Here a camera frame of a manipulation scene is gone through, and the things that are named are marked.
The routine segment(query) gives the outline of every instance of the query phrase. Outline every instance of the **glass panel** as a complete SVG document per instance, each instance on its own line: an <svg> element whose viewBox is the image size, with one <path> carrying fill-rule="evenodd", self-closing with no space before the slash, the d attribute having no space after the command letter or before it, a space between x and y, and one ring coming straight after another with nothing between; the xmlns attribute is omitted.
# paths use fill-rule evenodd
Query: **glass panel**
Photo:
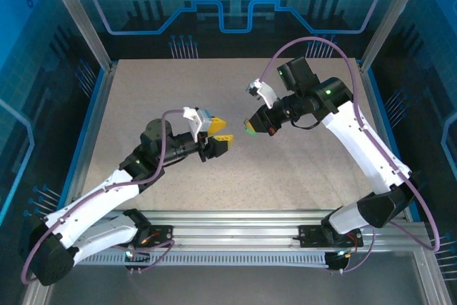
<svg viewBox="0 0 457 305"><path fill-rule="evenodd" d="M17 304L22 221L56 207L99 66L61 0L0 4L0 302Z"/></svg>
<svg viewBox="0 0 457 305"><path fill-rule="evenodd" d="M360 58L389 1L82 0L112 59L195 57L182 49L195 43L199 57L268 57L287 41L310 34L337 41ZM303 44L290 55L305 53L329 57L333 52Z"/></svg>
<svg viewBox="0 0 457 305"><path fill-rule="evenodd" d="M457 233L456 4L456 0L410 0L372 66L400 155L411 169L422 172L421 193L441 236L453 237ZM442 271L456 270L451 247L444 246L446 252L438 255L444 258L440 263L449 265ZM452 279L455 274L444 276ZM454 281L447 284L457 290Z"/></svg>

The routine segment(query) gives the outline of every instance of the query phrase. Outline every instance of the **black cable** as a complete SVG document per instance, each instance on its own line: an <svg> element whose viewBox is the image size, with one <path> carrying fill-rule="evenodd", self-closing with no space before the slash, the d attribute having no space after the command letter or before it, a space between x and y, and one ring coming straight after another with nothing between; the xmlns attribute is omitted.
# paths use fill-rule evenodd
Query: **black cable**
<svg viewBox="0 0 457 305"><path fill-rule="evenodd" d="M311 129L314 129L316 126L318 126L319 124L321 123L321 121L317 121L316 123L314 123L313 125L311 126L298 126L295 124L294 121L291 121L291 124L294 128L299 128L299 129L303 129L303 130L311 130Z"/></svg>
<svg viewBox="0 0 457 305"><path fill-rule="evenodd" d="M169 164L166 164L166 165L164 166L164 168L165 168L165 167L173 166L174 164L177 164L177 163L183 161L186 157L187 157L187 156L181 157L180 159L177 159L176 161L170 162Z"/></svg>

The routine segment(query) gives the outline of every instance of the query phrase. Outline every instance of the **beige work surface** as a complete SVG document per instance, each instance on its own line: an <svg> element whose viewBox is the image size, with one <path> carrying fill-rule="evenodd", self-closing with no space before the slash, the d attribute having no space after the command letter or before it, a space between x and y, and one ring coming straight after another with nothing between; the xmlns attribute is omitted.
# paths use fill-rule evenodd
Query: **beige work surface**
<svg viewBox="0 0 457 305"><path fill-rule="evenodd" d="M290 59L279 59L279 66ZM356 71L356 61L351 60ZM120 60L92 156L84 193L101 183L139 144L148 122L169 109L208 109L227 121L231 150L201 163L197 154L166 169L165 175L121 209L334 209L370 193L368 182L339 140L322 124L310 131L286 124L274 136L250 136L243 120L262 101L245 92L268 59ZM309 59L321 81L332 76L350 89L343 59ZM373 123L358 76L361 109ZM274 69L267 77L278 96L287 92ZM174 134L187 120L171 115ZM298 124L312 125L312 116Z"/></svg>

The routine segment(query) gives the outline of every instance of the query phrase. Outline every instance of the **robotic arm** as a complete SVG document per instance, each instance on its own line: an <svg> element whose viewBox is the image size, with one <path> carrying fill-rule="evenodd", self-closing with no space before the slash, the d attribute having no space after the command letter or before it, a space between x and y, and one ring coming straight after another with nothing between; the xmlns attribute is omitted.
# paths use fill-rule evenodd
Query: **robotic arm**
<svg viewBox="0 0 457 305"><path fill-rule="evenodd" d="M170 123L164 121L164 162L175 164L193 153L198 153L201 161L205 162L229 150L233 135L212 136L225 127L225 121L211 117L201 109L184 108L183 117L189 120L190 127L190 131L184 134L173 135ZM108 212L142 193L165 174L164 168L157 171L162 152L162 132L162 120L154 119L141 134L141 144L120 163L119 169L95 189L43 220L37 216L26 219L19 247L24 260L39 239L60 222L41 242L30 261L30 269L44 286L62 279L87 256L110 246L123 244L133 249L149 248L171 238L171 226L152 226L136 209L127 210L105 224L93 226ZM157 177L145 184L129 184L146 181L153 175ZM69 211L72 211L70 217L64 219Z"/></svg>
<svg viewBox="0 0 457 305"><path fill-rule="evenodd" d="M246 130L267 132L273 136L282 124L291 122L296 126L295 122L301 116L313 114L316 124L301 129L312 129L322 123L356 160L372 189L368 196L335 210L322 221L321 233L328 245L340 246L348 232L362 226L381 228L386 225L413 200L413 193L398 175L401 171L415 184L411 170L393 155L363 114L363 126L359 125L353 107L353 94L340 79L330 78L320 82L302 56L280 66L278 72L286 89L293 94L279 99L267 84L258 80L253 82L247 91L262 98L266 104L245 121ZM393 170L386 162L364 130L368 130L396 162L398 170Z"/></svg>

